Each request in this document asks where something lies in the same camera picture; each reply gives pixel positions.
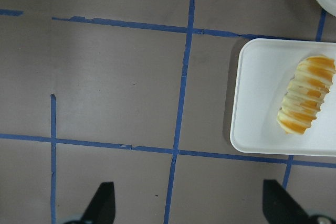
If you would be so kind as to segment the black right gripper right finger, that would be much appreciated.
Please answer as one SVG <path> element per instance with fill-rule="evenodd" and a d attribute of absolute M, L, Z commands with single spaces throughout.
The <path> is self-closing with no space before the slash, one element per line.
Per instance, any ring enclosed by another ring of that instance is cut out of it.
<path fill-rule="evenodd" d="M 265 179 L 262 188 L 263 214 L 268 223 L 308 222 L 308 214 L 276 180 Z"/>

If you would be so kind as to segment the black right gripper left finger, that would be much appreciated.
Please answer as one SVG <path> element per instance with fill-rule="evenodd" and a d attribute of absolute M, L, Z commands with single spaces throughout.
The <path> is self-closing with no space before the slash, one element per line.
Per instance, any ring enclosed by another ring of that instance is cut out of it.
<path fill-rule="evenodd" d="M 101 183 L 80 218 L 80 223 L 114 223 L 116 216 L 115 203 L 114 183 Z"/>

